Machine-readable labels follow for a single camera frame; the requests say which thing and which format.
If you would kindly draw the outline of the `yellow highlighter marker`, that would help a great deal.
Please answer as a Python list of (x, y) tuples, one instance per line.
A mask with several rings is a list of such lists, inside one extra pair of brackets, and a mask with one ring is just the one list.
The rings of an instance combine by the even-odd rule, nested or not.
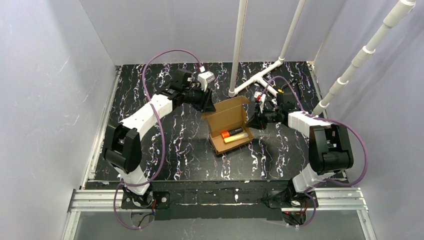
[(232, 143), (238, 140), (242, 140), (245, 138), (248, 138), (249, 134), (247, 132), (243, 132), (243, 133), (238, 133), (229, 137), (224, 138), (224, 143), (228, 144), (228, 143)]

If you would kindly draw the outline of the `brown cardboard box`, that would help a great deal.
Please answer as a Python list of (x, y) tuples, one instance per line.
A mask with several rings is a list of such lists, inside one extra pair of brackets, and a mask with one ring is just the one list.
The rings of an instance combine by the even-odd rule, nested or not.
[[(220, 155), (250, 143), (254, 136), (250, 128), (246, 127), (247, 111), (244, 104), (249, 104), (250, 100), (245, 96), (229, 98), (214, 104), (215, 112), (205, 112), (201, 118), (208, 124), (208, 138), (216, 155)], [(242, 128), (247, 137), (225, 143), (222, 133), (237, 128)]]

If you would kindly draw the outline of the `orange capped black marker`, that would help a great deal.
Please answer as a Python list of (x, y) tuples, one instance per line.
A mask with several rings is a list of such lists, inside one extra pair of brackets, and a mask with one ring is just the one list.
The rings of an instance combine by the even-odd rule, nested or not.
[(240, 134), (243, 131), (244, 130), (243, 130), (242, 127), (238, 127), (238, 128), (232, 129), (232, 130), (228, 130), (228, 131), (222, 132), (221, 133), (221, 136), (222, 136), (223, 139), (225, 139), (225, 138), (228, 138), (228, 137), (231, 137), (231, 136)]

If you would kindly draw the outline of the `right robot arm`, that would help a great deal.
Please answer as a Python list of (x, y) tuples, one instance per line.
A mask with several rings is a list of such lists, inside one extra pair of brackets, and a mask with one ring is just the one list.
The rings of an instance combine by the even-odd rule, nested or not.
[(254, 93), (255, 108), (246, 126), (264, 130), (268, 124), (283, 124), (308, 138), (308, 164), (291, 178), (285, 190), (267, 192), (261, 202), (270, 208), (308, 202), (319, 184), (353, 166), (354, 158), (347, 127), (319, 120), (293, 102), (291, 93), (278, 93), (276, 102), (261, 92)]

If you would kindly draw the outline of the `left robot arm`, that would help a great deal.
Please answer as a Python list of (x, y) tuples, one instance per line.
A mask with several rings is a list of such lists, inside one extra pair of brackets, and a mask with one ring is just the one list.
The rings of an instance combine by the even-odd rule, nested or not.
[(179, 68), (138, 111), (117, 124), (107, 125), (102, 158), (118, 171), (130, 192), (143, 196), (150, 185), (141, 167), (144, 135), (182, 104), (190, 104), (201, 113), (214, 113), (208, 84), (215, 79), (211, 71), (203, 71), (194, 78), (192, 72)]

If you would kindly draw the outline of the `aluminium rail frame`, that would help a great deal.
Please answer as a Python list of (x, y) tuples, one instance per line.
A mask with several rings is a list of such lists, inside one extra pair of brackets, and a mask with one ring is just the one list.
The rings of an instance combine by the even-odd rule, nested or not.
[[(147, 73), (153, 95), (164, 83)], [(71, 200), (65, 240), (181, 240), (194, 222), (205, 239), (254, 240), (273, 236), (264, 222), (311, 230), (319, 224), (317, 210), (365, 210), (355, 183), (328, 178), (307, 203), (270, 208), (266, 193), (281, 192), (308, 164), (309, 139), (282, 123), (263, 130), (250, 128), (253, 140), (216, 155), (202, 112), (184, 103), (160, 119), (141, 140), (141, 167), (149, 180), (147, 192), (130, 192), (118, 171), (98, 152), (100, 161), (116, 173), (106, 188), (84, 185)]]

